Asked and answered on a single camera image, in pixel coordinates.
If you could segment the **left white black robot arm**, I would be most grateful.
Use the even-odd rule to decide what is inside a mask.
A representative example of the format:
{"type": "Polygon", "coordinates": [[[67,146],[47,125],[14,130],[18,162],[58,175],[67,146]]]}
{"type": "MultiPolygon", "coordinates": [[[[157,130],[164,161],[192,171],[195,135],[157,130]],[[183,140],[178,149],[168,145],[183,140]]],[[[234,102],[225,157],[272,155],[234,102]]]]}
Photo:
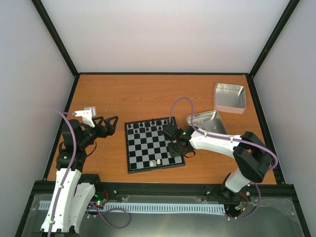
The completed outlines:
{"type": "Polygon", "coordinates": [[[86,148],[98,138],[115,133],[118,117],[87,118],[84,123],[68,120],[62,126],[63,142],[59,145],[56,182],[51,204],[41,225],[43,237],[77,237],[91,199],[102,195],[103,187],[97,174],[83,174],[88,154],[86,148]]]}

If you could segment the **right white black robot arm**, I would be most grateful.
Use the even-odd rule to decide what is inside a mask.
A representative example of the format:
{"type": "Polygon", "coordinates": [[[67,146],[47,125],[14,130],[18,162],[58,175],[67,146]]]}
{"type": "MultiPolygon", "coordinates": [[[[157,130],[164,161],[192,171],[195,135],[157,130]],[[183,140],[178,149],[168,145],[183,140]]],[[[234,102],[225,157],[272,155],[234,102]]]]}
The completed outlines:
{"type": "Polygon", "coordinates": [[[261,183],[274,160],[261,140],[248,131],[243,135],[225,135],[192,126],[182,130],[169,123],[163,126],[162,134],[170,141],[167,147],[172,157],[187,157],[195,155],[196,150],[206,150],[235,160],[237,170],[228,174],[219,191],[227,200],[250,183],[261,183]]]}

